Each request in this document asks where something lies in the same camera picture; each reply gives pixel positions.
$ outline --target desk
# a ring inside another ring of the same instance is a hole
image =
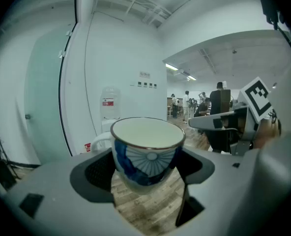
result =
[[[168,116],[168,117],[169,117],[169,116],[172,116],[171,112],[172,112],[172,108],[171,108],[171,106],[167,106],[167,116]]]
[[[194,114],[194,108],[188,108],[188,119],[193,118]]]

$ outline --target white wall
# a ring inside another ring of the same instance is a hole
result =
[[[260,0],[191,0],[169,17],[159,32],[166,59],[215,37],[267,29],[272,30],[273,25],[266,22]]]
[[[275,82],[281,80],[281,76],[275,77],[273,74],[252,74],[249,72],[243,77],[232,77],[232,76],[217,76],[214,75],[209,78],[207,82],[201,83],[199,81],[190,81],[182,84],[186,90],[189,90],[189,96],[195,99],[198,98],[198,94],[205,92],[206,96],[209,97],[210,93],[216,90],[216,85],[218,82],[227,81],[227,89],[231,90],[231,96],[237,99],[239,90],[250,83],[253,79],[259,76],[263,82],[266,84],[269,90],[272,90],[272,86]]]
[[[125,22],[96,12],[87,40],[86,80],[91,115],[101,132],[100,96],[102,88],[120,89],[120,116],[166,119],[166,68],[162,45],[155,28],[129,16]],[[139,72],[150,73],[150,79]],[[137,82],[157,84],[138,87]]]
[[[11,161],[39,164],[27,133],[24,85],[36,40],[71,23],[74,10],[56,7],[26,18],[0,36],[0,139]]]
[[[185,95],[185,82],[173,82],[167,80],[167,97],[175,94],[176,98],[182,98]]]
[[[87,100],[85,57],[94,0],[77,0],[77,25],[61,73],[61,114],[72,154],[85,150],[96,133]]]

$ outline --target wall sign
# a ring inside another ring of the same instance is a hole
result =
[[[240,92],[245,97],[257,122],[272,110],[272,105],[267,98],[268,88],[259,77],[243,87]]]
[[[144,77],[144,78],[150,79],[150,73],[140,72],[140,77]]]

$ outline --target wooden floor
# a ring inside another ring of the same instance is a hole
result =
[[[196,129],[182,123],[182,117],[168,118],[185,131],[185,145],[208,150],[210,145],[205,136],[200,135]],[[15,168],[20,178],[24,178],[30,169]],[[162,235],[175,229],[175,221],[180,209],[184,182],[177,169],[160,189],[148,194],[138,195],[128,189],[117,173],[112,178],[112,194],[118,212],[140,232],[145,235]]]
[[[10,170],[10,172],[12,173],[12,175],[14,176],[14,178],[16,179],[17,182],[21,181],[22,179],[24,179],[24,177],[26,175],[28,175],[31,171],[33,171],[33,169],[30,168],[21,168],[21,167],[16,167],[16,166],[12,166],[10,167],[8,165],[8,168]]]

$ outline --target cup rim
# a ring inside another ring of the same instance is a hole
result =
[[[168,146],[168,147],[144,147],[144,146],[139,146],[139,145],[135,145],[135,144],[129,143],[129,142],[127,142],[127,141],[125,141],[125,140],[119,138],[119,137],[115,134],[115,132],[113,131],[113,127],[114,127],[114,125],[115,125],[117,122],[120,122],[121,120],[132,119],[132,118],[147,118],[147,119],[156,119],[156,120],[161,120],[161,121],[168,122],[168,123],[174,125],[175,127],[179,128],[179,129],[182,131],[182,133],[183,133],[183,138],[181,139],[180,142],[178,142],[178,143],[176,143],[176,144],[173,144],[173,145],[171,145],[171,146]],[[123,143],[125,143],[125,144],[127,144],[127,145],[129,145],[129,146],[132,146],[132,147],[135,147],[135,148],[150,149],[150,150],[162,150],[162,149],[168,149],[168,148],[178,147],[179,145],[181,145],[182,143],[184,143],[184,141],[185,141],[185,139],[186,139],[186,134],[185,134],[185,132],[184,132],[184,130],[183,130],[182,128],[178,127],[177,125],[175,125],[174,123],[171,123],[171,122],[169,122],[169,121],[162,120],[162,119],[158,119],[158,118],[152,118],[152,117],[128,117],[128,118],[120,119],[120,120],[118,120],[118,121],[116,121],[116,122],[114,122],[114,123],[112,124],[112,126],[111,126],[111,134],[112,134],[112,136],[114,136],[117,140],[120,140],[121,142],[123,142]]]

